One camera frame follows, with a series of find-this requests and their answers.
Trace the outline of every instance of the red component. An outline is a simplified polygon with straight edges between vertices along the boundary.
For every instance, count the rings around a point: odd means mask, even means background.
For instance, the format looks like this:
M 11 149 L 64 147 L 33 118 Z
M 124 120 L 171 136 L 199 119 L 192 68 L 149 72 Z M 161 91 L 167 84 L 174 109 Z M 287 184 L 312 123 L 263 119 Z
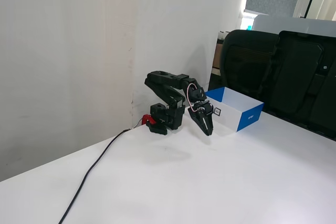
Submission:
M 141 125 L 146 124 L 147 121 L 149 121 L 150 124 L 156 123 L 156 121 L 153 119 L 151 115 L 143 115 Z

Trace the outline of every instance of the white cable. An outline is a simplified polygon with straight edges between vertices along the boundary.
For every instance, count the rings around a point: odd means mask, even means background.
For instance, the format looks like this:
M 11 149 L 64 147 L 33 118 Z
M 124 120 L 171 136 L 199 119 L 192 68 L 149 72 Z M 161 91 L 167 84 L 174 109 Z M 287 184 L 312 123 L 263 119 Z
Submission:
M 197 110 L 194 110 L 193 107 L 191 106 L 191 103 L 190 103 L 190 100 L 189 100 L 189 87 L 190 87 L 191 85 L 194 85 L 195 88 L 197 89 L 197 86 L 196 86 L 195 84 L 193 84 L 193 83 L 190 83 L 190 84 L 188 85 L 188 88 L 187 88 L 187 100 L 188 100 L 188 103 L 189 103 L 189 105 L 190 105 L 191 110 L 192 110 L 193 112 L 196 112 L 198 109 L 197 109 Z
M 141 120 L 142 120 L 142 118 L 138 121 L 138 123 L 136 124 L 136 126 L 134 126 L 132 129 L 135 129 L 137 127 L 137 125 L 140 123 Z

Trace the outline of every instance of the paper box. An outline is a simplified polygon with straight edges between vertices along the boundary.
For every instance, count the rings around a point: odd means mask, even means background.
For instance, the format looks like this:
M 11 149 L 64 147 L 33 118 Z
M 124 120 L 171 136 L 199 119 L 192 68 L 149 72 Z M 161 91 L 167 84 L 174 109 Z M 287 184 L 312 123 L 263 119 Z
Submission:
M 214 106 L 213 120 L 240 131 L 259 120 L 264 103 L 229 88 L 206 92 Z

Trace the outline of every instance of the white table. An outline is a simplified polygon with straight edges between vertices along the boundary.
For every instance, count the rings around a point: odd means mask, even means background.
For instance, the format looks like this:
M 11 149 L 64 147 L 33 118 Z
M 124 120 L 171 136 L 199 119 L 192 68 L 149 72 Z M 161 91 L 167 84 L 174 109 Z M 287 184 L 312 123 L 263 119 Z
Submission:
M 121 136 L 64 223 L 336 223 L 336 143 L 262 114 L 205 136 L 184 117 L 167 136 Z M 58 223 L 108 141 L 0 183 L 0 223 Z

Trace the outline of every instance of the black chair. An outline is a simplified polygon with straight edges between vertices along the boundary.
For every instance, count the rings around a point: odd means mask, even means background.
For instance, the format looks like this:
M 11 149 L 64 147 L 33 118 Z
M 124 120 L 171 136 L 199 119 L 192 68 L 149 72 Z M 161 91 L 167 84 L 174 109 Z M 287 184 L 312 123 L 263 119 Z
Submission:
M 224 42 L 220 63 L 223 85 L 252 98 L 270 64 L 278 35 L 260 31 L 235 30 Z
M 224 40 L 220 75 L 263 111 L 336 140 L 336 38 L 236 30 Z

